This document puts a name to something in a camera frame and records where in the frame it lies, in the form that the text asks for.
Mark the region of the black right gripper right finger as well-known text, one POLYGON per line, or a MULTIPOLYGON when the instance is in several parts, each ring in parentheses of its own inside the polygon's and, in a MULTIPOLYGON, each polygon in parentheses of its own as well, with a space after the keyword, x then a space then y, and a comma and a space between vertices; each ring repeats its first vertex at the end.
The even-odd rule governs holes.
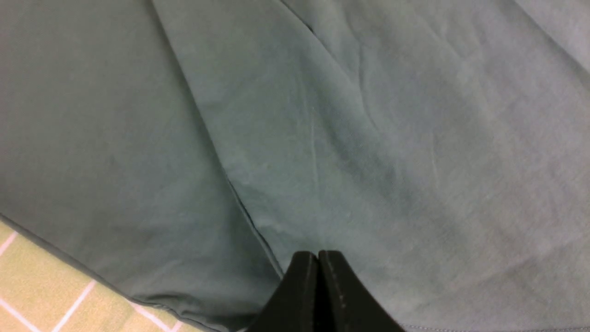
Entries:
POLYGON ((319 332, 402 332, 339 251, 318 254, 319 332))

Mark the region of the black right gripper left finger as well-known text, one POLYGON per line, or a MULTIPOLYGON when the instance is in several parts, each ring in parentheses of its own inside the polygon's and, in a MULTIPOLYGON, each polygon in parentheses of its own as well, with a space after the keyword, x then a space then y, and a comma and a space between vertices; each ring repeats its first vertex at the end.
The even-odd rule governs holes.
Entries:
POLYGON ((312 252, 295 252, 278 288, 247 331, 312 332, 318 269, 312 252))

